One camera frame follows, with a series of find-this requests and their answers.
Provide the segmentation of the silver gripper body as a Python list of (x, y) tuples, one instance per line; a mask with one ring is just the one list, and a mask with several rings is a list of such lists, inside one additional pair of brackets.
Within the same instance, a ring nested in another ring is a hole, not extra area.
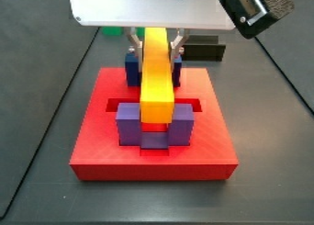
[(218, 0), (70, 0), (83, 26), (233, 30)]

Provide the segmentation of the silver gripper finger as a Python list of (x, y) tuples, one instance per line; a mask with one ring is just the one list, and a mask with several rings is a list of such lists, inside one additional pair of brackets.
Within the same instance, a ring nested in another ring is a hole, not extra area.
[(181, 49), (188, 42), (189, 39), (189, 29), (188, 28), (180, 28), (177, 30), (177, 37), (174, 41), (170, 42), (170, 62), (172, 62), (172, 68), (174, 68), (174, 61), (176, 58), (181, 55)]
[(127, 39), (134, 48), (135, 56), (138, 57), (138, 60), (139, 60), (139, 72), (142, 72), (142, 41), (137, 34), (137, 28), (126, 27), (126, 34), (127, 34)]

